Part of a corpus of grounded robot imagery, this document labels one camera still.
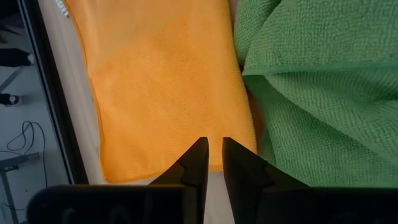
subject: black frame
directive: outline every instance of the black frame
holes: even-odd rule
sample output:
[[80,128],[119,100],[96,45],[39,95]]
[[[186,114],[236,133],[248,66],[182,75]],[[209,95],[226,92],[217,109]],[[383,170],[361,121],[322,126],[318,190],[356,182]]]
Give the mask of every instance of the black frame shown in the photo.
[[31,0],[18,0],[18,4],[36,58],[40,82],[45,92],[47,107],[62,152],[63,162],[67,168],[69,183],[88,184],[39,3]]

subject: green microfiber towel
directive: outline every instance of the green microfiber towel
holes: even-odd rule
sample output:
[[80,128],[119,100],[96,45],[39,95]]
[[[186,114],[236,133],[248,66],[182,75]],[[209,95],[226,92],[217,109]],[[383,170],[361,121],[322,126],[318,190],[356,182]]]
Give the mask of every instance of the green microfiber towel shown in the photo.
[[240,0],[259,155],[311,186],[398,186],[398,1]]

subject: black cable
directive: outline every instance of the black cable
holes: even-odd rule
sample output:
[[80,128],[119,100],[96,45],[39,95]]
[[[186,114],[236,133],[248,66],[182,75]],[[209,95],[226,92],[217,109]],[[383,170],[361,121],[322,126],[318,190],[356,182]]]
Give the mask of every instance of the black cable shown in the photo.
[[[18,134],[15,138],[13,138],[13,139],[11,139],[11,141],[9,141],[8,143],[7,143],[7,151],[0,151],[0,152],[7,152],[7,153],[11,153],[11,154],[16,154],[16,155],[18,155],[18,156],[23,156],[23,155],[26,155],[31,149],[32,149],[32,147],[33,147],[33,144],[34,144],[34,141],[35,141],[35,129],[34,129],[34,127],[33,127],[33,125],[36,125],[37,127],[39,127],[39,129],[40,129],[40,131],[42,132],[42,136],[43,136],[43,150],[42,150],[42,155],[43,155],[43,172],[44,172],[44,181],[45,181],[45,189],[49,186],[49,183],[48,183],[48,180],[47,180],[47,170],[46,170],[46,168],[45,168],[45,142],[46,142],[46,138],[45,138],[45,134],[44,134],[44,130],[43,130],[43,127],[39,124],[39,123],[37,123],[37,122],[35,122],[35,121],[24,121],[23,123],[22,123],[22,131],[21,131],[21,133],[20,134]],[[23,154],[21,154],[21,153],[18,153],[18,152],[15,152],[15,151],[20,151],[20,150],[22,150],[23,148],[25,148],[26,147],[26,144],[27,144],[27,138],[26,138],[26,135],[25,135],[25,132],[26,132],[26,130],[28,129],[30,127],[30,130],[32,130],[32,140],[31,140],[31,143],[30,143],[30,146],[27,148],[27,150],[23,153]],[[19,137],[23,137],[24,138],[24,144],[23,144],[23,146],[22,147],[18,147],[18,148],[11,148],[11,147],[9,147],[9,145],[11,144],[11,143],[13,143],[16,139],[18,139]],[[6,204],[6,203],[3,203],[6,207],[8,207],[10,210],[13,210],[13,211],[23,211],[23,210],[26,210],[26,208],[23,208],[23,209],[18,209],[18,208],[11,208],[8,204]]]

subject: orange microfiber towel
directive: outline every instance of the orange microfiber towel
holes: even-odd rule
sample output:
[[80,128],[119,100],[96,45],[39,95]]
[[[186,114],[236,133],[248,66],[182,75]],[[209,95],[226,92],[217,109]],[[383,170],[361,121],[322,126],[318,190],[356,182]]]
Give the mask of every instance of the orange microfiber towel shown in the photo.
[[199,137],[256,139],[227,0],[65,0],[96,105],[106,181],[159,175]]

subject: wooden surface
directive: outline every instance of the wooden surface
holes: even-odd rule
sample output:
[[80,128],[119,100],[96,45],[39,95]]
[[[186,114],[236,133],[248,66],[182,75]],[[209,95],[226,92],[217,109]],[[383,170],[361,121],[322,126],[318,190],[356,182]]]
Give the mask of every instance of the wooden surface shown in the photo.
[[[73,24],[60,12],[54,0],[39,0],[39,4],[88,180],[90,184],[106,184],[98,164],[99,139],[95,109]],[[130,184],[149,182],[142,180]],[[205,223],[234,223],[221,172],[209,174]]]

